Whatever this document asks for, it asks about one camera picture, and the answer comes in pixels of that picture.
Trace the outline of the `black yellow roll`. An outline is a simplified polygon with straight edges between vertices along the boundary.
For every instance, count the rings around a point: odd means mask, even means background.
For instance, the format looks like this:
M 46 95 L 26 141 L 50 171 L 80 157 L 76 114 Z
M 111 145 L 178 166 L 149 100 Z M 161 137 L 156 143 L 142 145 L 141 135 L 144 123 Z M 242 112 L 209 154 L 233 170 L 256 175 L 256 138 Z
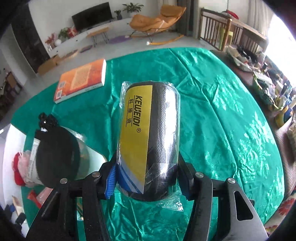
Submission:
M 117 183 L 127 197 L 158 202 L 173 195 L 180 139 L 180 94 L 168 82 L 123 82 Z

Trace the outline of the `red packet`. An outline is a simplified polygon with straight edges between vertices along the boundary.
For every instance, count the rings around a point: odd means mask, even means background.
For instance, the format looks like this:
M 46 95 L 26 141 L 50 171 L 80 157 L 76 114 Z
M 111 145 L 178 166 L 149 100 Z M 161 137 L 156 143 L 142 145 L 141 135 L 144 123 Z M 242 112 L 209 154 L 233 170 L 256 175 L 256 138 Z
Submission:
M 27 199 L 34 202 L 36 207 L 40 209 L 42 207 L 41 201 L 39 200 L 37 194 L 34 192 L 34 190 L 31 190 L 29 194 L 27 195 Z

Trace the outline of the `clear jar black lid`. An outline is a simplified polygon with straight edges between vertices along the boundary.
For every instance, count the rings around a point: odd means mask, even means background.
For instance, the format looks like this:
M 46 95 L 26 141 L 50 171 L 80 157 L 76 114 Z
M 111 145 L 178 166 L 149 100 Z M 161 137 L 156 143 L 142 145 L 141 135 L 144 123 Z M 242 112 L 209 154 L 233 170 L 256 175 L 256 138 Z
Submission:
M 33 185 L 54 188 L 62 178 L 85 178 L 107 162 L 99 152 L 86 145 L 86 137 L 58 126 L 35 130 L 25 180 Z

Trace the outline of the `green satin tablecloth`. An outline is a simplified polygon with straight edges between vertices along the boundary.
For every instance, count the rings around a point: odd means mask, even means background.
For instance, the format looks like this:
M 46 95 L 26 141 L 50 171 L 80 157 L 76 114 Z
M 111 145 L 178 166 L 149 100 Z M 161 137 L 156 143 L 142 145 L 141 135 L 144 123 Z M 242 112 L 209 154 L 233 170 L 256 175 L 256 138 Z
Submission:
M 156 49 L 107 61 L 103 87 L 54 102 L 57 83 L 32 97 L 12 124 L 33 144 L 40 113 L 86 139 L 110 159 L 117 145 L 121 85 L 169 82 L 181 99 L 180 153 L 197 171 L 221 181 L 234 178 L 266 223 L 284 197 L 281 157 L 273 132 L 253 96 L 214 54 L 201 48 Z

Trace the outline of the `white cardboard box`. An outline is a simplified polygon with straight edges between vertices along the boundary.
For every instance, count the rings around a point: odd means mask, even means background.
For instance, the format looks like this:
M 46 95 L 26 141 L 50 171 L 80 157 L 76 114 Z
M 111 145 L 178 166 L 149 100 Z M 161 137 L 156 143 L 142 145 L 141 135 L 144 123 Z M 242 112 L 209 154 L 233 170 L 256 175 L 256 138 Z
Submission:
M 1 185 L 5 187 L 14 180 L 12 161 L 24 149 L 26 135 L 12 124 L 1 129 Z

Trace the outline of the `black scrunchie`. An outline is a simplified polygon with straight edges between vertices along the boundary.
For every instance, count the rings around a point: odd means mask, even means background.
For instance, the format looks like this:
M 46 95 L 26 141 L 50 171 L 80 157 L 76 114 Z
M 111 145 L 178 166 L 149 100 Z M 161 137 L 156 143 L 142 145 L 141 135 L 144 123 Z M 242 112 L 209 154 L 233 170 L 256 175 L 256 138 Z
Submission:
M 40 113 L 38 119 L 39 128 L 43 132 L 59 126 L 57 119 L 52 114 L 46 115 L 45 113 Z

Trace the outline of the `orange book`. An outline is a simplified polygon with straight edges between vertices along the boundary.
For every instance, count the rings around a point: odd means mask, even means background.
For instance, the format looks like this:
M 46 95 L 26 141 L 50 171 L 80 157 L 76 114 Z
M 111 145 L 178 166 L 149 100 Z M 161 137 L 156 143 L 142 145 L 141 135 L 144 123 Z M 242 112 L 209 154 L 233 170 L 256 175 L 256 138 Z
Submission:
M 63 73 L 54 94 L 54 102 L 60 103 L 104 86 L 106 67 L 106 60 L 98 59 Z

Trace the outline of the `cardboard box on floor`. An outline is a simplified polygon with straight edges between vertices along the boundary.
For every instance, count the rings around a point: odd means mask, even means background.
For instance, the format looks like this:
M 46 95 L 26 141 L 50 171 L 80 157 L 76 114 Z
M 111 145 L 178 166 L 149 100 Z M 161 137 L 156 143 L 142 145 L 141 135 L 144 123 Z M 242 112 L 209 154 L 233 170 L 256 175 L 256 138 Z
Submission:
M 61 58 L 59 57 L 59 55 L 53 56 L 52 58 L 45 61 L 42 65 L 39 66 L 38 74 L 40 76 L 46 74 L 47 72 L 49 72 L 50 70 L 55 68 L 59 64 L 60 61 L 61 61 Z

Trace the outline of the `red flower vase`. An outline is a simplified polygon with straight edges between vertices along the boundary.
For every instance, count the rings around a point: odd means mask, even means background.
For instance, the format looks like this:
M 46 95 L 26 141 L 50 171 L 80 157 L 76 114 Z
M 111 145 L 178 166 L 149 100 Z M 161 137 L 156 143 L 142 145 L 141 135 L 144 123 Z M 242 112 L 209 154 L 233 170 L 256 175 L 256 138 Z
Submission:
M 45 44 L 48 46 L 48 49 L 50 51 L 55 48 L 54 42 L 55 42 L 55 34 L 52 33 L 50 36 L 48 36 L 48 38 L 45 41 Z

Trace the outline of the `wooden railing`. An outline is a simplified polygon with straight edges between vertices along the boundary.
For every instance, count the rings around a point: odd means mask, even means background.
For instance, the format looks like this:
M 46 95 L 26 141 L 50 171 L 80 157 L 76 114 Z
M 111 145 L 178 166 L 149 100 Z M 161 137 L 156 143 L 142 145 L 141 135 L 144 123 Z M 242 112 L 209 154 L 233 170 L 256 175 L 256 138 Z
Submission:
M 209 9 L 200 9 L 198 38 L 207 42 L 218 51 L 226 46 L 242 46 L 256 53 L 265 51 L 268 39 L 258 30 L 234 18 L 228 13 L 218 13 Z

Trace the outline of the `small wooden bench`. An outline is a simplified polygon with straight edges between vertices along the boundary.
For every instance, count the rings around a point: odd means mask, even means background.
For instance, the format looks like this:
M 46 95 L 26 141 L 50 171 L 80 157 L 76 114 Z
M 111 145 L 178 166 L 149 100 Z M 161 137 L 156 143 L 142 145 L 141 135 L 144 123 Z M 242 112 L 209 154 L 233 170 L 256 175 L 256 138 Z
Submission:
M 88 33 L 86 38 L 90 38 L 92 40 L 93 47 L 97 46 L 97 36 L 101 36 L 104 42 L 107 44 L 109 42 L 109 38 L 107 32 L 109 31 L 109 27 L 102 28 L 100 30 L 96 30 L 94 32 Z

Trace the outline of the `purple round mat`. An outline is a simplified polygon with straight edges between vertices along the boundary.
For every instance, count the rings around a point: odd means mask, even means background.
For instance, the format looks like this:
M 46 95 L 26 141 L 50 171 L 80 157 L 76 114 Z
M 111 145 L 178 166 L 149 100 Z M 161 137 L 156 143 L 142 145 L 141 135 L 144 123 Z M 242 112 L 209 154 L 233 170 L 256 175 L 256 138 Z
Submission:
M 109 44 L 119 44 L 119 43 L 123 43 L 123 42 L 126 42 L 126 41 L 128 41 L 128 40 L 131 40 L 132 38 L 129 36 L 129 35 L 127 35 L 127 36 L 124 36 L 124 35 L 122 35 L 122 36 L 117 36 L 117 37 L 115 37 L 115 38 L 113 38 L 113 39 L 110 39 L 109 40 Z

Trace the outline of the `white tv cabinet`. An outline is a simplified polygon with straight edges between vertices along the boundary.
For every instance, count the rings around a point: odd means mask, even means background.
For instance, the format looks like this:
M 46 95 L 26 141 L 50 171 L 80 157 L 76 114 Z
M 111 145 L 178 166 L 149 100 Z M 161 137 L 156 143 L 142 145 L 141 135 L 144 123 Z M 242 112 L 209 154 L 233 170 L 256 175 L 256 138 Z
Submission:
M 50 57 L 64 55 L 88 45 L 97 45 L 100 42 L 109 43 L 111 39 L 118 36 L 126 36 L 132 33 L 129 26 L 132 18 L 126 18 L 119 21 L 112 21 L 98 27 L 79 33 L 73 38 L 65 40 L 60 45 L 48 52 Z

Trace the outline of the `black television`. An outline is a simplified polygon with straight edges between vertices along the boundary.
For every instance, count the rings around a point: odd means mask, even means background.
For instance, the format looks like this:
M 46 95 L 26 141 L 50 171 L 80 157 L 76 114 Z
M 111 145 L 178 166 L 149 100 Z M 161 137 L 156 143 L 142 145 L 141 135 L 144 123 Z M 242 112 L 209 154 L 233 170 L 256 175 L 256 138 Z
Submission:
M 105 2 L 86 10 L 83 10 L 72 16 L 74 26 L 77 31 L 82 31 L 112 20 L 112 13 L 109 2 Z

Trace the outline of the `potted green plant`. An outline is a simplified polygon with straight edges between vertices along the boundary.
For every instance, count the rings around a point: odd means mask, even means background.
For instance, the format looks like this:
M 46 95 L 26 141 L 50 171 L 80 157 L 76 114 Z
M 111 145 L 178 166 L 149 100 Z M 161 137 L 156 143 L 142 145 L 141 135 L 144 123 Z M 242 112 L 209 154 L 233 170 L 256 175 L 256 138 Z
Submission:
M 143 7 L 144 5 L 140 3 L 123 4 L 123 11 L 126 11 L 130 17 L 133 17 L 136 14 L 140 13 Z

